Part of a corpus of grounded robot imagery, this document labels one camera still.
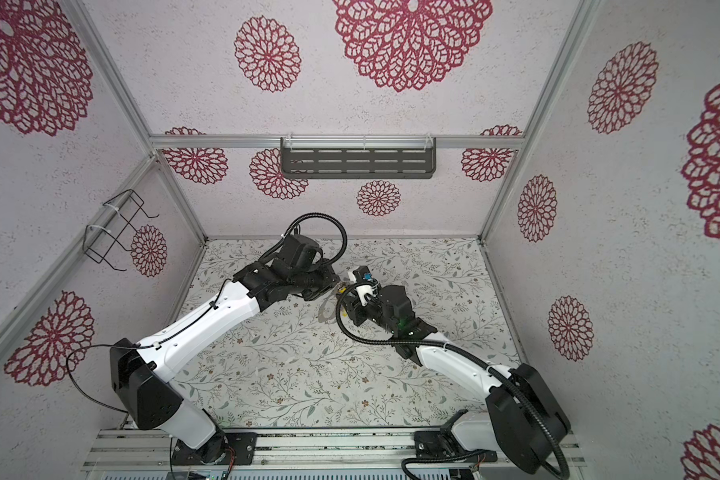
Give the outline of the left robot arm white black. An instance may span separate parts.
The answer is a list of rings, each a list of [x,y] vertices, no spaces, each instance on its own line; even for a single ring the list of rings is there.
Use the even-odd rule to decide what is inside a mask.
[[[321,246],[300,232],[306,220],[325,220],[340,234],[341,246],[326,257]],[[334,217],[311,212],[297,217],[279,241],[256,261],[225,279],[217,293],[164,329],[132,342],[108,345],[110,383],[140,430],[161,430],[186,447],[201,464],[218,464],[231,456],[224,430],[206,411],[171,384],[199,353],[228,331],[296,296],[313,301],[339,281],[333,265],[345,253],[348,235]]]

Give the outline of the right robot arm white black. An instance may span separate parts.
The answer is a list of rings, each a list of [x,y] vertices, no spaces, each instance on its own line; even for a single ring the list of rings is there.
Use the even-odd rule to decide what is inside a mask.
[[[446,451],[429,457],[460,461],[502,452],[520,470],[546,470],[567,479],[571,468],[562,440],[571,424],[541,374],[532,366],[491,363],[450,341],[419,318],[401,285],[361,280],[339,290],[335,319],[349,339],[389,346],[404,359],[439,373],[485,403],[485,413],[455,415],[442,428]]]

